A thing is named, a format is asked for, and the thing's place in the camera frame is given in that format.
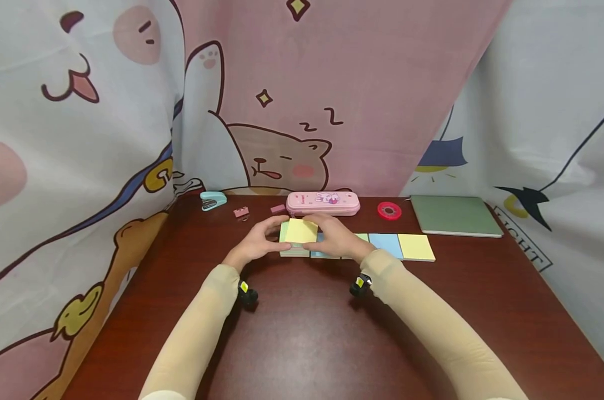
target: wrist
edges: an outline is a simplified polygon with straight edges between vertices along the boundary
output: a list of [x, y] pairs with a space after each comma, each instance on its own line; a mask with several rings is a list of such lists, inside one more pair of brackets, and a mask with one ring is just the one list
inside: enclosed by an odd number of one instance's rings
[[247, 258], [242, 255], [242, 252], [238, 251], [237, 248], [233, 248], [226, 254], [226, 258], [224, 258], [222, 264], [233, 267], [237, 270], [237, 273], [242, 273], [242, 270], [244, 269], [244, 266], [248, 264], [248, 261], [250, 260], [247, 260]]
[[366, 258], [366, 256], [372, 253], [375, 249], [377, 248], [374, 245], [360, 239], [360, 242], [353, 247], [353, 254], [351, 255], [351, 258], [353, 258], [357, 264], [362, 264], [364, 258]]

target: red tape roll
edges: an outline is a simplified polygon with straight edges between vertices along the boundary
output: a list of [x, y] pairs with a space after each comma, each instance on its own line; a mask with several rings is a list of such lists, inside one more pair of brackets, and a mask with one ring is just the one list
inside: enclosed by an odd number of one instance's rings
[[377, 205], [377, 214], [387, 221], [395, 221], [402, 216], [402, 209], [391, 202], [381, 202]]

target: yellow sticky note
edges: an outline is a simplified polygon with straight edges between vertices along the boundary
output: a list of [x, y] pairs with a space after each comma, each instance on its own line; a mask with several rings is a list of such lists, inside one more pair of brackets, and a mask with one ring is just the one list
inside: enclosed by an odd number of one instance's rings
[[426, 235], [406, 235], [399, 233], [402, 255], [404, 260], [413, 261], [435, 261], [435, 254]]
[[317, 226], [303, 219], [291, 218], [286, 229], [286, 241], [289, 243], [309, 243], [317, 241]]

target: pink eraser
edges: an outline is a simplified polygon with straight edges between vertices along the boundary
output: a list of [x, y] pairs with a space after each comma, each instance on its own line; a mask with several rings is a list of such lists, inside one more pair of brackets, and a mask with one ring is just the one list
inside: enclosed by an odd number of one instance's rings
[[235, 218], [239, 218], [241, 216], [247, 215], [248, 207], [242, 207], [241, 209], [234, 210], [233, 214], [235, 214]]
[[271, 207], [271, 214], [277, 214], [279, 212], [286, 211], [286, 206], [284, 204], [280, 204], [279, 206]]

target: blue sticky note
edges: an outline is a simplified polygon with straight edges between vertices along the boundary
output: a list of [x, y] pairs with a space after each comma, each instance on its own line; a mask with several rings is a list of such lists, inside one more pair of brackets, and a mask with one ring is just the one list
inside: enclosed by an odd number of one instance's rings
[[[324, 233], [318, 232], [317, 233], [317, 243], [323, 242], [323, 241], [324, 241]], [[339, 259], [339, 257], [332, 257], [332, 256], [329, 256], [328, 254], [322, 253], [322, 252], [311, 252], [311, 258], [332, 258], [332, 259]]]
[[395, 258], [402, 260], [402, 247], [400, 240], [394, 233], [369, 233], [368, 241], [377, 248], [383, 248]]

